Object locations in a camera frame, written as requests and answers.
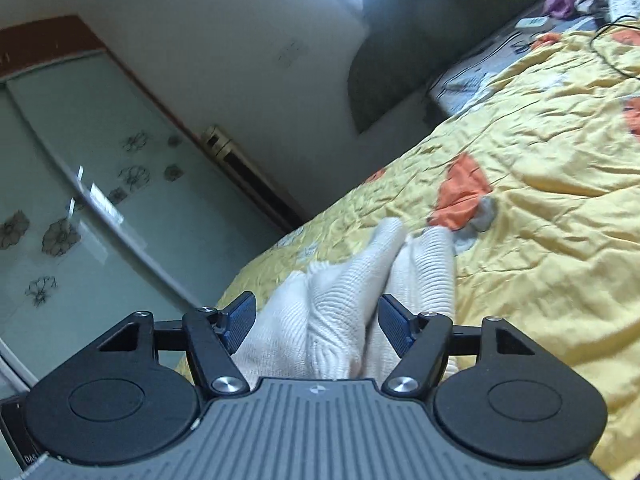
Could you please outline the blue grey patterned bedsheet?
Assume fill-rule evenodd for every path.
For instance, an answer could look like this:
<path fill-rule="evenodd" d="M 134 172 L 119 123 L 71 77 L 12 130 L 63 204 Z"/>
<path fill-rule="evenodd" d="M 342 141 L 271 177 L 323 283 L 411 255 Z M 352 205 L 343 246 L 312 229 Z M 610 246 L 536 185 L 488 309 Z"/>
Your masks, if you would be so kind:
<path fill-rule="evenodd" d="M 546 32 L 521 32 L 515 29 L 516 22 L 521 18 L 547 16 L 542 13 L 545 1 L 540 0 L 518 14 L 495 35 L 462 55 L 457 63 L 438 75 L 425 92 L 426 109 L 448 117 L 479 100 L 489 79 L 526 55 L 537 38 L 546 32 L 594 32 L 609 22 L 624 18 L 631 20 L 639 16 L 639 0 L 597 0 L 587 15 L 577 15 L 567 21 L 551 18 L 553 27 Z"/>

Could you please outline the white remote control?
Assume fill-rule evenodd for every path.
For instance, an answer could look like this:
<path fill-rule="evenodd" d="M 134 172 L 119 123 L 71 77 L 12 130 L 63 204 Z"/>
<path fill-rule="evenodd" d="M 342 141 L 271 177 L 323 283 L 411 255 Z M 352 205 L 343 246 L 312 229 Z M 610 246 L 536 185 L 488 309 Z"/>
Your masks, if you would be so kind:
<path fill-rule="evenodd" d="M 532 16 L 521 18 L 515 24 L 515 29 L 521 32 L 546 32 L 552 29 L 553 21 L 548 16 Z"/>

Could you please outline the glass sliding wardrobe door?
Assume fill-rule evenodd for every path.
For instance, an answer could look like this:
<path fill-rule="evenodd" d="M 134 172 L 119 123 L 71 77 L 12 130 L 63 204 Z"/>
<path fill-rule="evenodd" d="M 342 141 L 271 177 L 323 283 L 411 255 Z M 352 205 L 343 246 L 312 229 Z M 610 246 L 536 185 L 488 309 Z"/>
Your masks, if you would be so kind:
<path fill-rule="evenodd" d="M 134 311 L 185 302 L 134 254 L 38 143 L 1 90 L 1 393 L 41 378 Z"/>

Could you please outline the white knit sweater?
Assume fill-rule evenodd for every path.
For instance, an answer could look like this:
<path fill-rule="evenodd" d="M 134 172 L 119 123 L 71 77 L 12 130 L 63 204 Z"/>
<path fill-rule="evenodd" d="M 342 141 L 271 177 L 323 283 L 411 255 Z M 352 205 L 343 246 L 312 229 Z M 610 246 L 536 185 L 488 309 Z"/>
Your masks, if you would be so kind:
<path fill-rule="evenodd" d="M 356 256 L 292 272 L 232 359 L 251 386 L 262 377 L 384 382 L 399 362 L 376 319 L 384 294 L 413 314 L 452 318 L 452 233 L 433 226 L 411 236 L 399 219 L 381 221 Z"/>

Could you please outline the gold tower air conditioner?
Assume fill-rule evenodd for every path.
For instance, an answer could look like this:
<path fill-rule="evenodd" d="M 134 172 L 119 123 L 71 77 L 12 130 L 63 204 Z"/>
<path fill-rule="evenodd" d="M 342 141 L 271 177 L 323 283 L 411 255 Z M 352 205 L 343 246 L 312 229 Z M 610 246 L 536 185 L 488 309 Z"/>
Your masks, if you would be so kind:
<path fill-rule="evenodd" d="M 280 228 L 291 232 L 308 221 L 293 197 L 264 174 L 223 128 L 207 128 L 200 143 L 220 169 Z"/>

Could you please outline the yellow carrot print quilt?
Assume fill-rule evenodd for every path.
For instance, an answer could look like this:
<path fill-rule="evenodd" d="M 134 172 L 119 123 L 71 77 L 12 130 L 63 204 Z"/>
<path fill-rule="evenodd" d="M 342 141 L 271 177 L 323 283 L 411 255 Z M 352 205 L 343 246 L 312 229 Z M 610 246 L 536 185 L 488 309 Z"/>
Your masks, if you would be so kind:
<path fill-rule="evenodd" d="M 514 62 L 487 96 L 239 272 L 224 300 L 264 306 L 288 274 L 338 263 L 386 217 L 427 225 L 456 159 L 487 178 L 497 215 L 457 263 L 456 315 L 500 314 L 603 394 L 594 453 L 639 471 L 639 27 L 567 32 Z"/>

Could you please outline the dark green padded headboard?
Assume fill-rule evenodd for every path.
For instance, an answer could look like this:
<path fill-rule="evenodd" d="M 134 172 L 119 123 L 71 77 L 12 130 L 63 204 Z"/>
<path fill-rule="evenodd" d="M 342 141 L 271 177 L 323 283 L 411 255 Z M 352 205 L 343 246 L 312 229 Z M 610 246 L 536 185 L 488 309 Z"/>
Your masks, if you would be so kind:
<path fill-rule="evenodd" d="M 541 1 L 361 0 L 368 33 L 347 78 L 357 132 Z"/>

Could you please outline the white wall socket panel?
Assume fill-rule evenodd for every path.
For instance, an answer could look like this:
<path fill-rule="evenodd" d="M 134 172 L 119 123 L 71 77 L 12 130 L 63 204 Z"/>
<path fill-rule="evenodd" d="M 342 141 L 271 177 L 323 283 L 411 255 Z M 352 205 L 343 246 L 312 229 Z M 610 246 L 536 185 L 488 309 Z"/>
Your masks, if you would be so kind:
<path fill-rule="evenodd" d="M 281 70 L 290 68 L 299 58 L 306 55 L 309 48 L 303 41 L 292 39 L 283 47 L 280 47 L 274 57 L 274 64 Z"/>

